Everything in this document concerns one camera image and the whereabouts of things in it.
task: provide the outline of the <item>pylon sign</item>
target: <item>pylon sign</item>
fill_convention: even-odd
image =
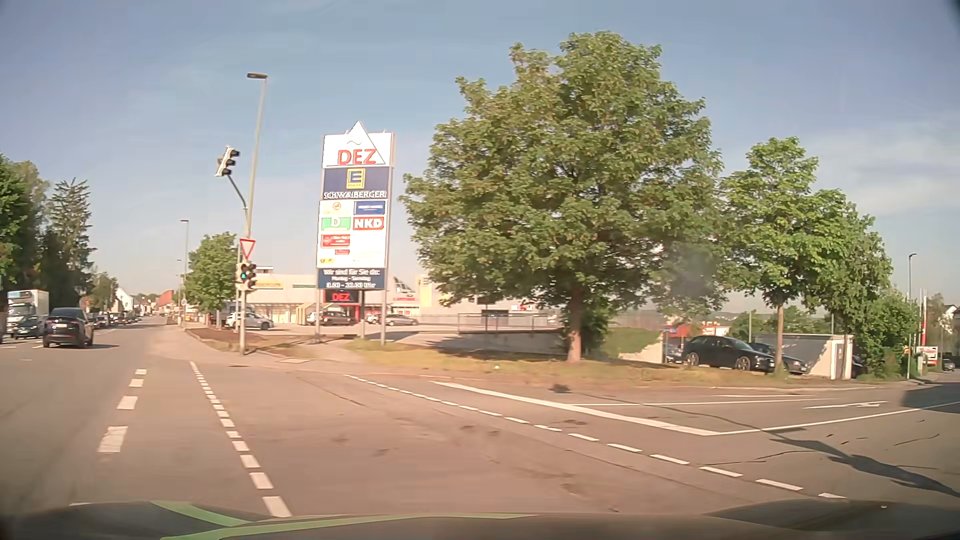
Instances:
[[[240,238],[240,251],[243,252],[243,258],[245,260],[250,260],[250,255],[253,254],[254,244],[256,244],[256,240],[253,238]]]
[[[317,283],[331,290],[386,290],[394,134],[357,122],[326,135],[317,224]]]

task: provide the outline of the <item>road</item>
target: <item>road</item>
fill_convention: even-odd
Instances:
[[[572,391],[219,353],[177,327],[0,346],[0,512],[125,500],[278,517],[960,507],[960,377]]]

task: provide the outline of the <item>yield sign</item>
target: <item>yield sign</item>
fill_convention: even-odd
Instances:
[[[256,240],[253,238],[240,238],[240,251],[243,252],[243,258],[250,260],[250,254],[253,253],[253,244]]]

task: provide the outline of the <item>red dez sign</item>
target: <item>red dez sign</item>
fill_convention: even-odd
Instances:
[[[353,229],[355,231],[379,231],[383,229],[383,218],[354,216]]]
[[[342,304],[352,304],[356,302],[356,299],[353,297],[353,292],[332,292],[329,291],[330,302],[342,303]]]
[[[350,150],[338,150],[337,151],[337,164],[338,165],[379,165],[376,160],[373,159],[373,155],[376,154],[376,148],[365,148],[360,150],[357,148],[352,152]]]
[[[323,234],[320,244],[325,248],[346,248],[350,245],[349,234]]]

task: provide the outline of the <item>red sign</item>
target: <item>red sign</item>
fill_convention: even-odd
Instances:
[[[359,291],[349,290],[344,292],[326,291],[328,302],[335,304],[356,304],[359,302]]]
[[[243,252],[243,258],[250,260],[250,255],[253,253],[253,244],[256,243],[256,240],[253,238],[240,238],[240,251]]]
[[[338,165],[379,165],[376,160],[373,159],[373,155],[376,154],[376,148],[365,148],[360,150],[357,148],[352,152],[350,150],[338,150],[337,151],[337,164]]]
[[[325,248],[346,248],[350,245],[349,234],[322,234],[320,245]]]
[[[380,231],[383,229],[382,217],[353,217],[353,229],[355,231]]]

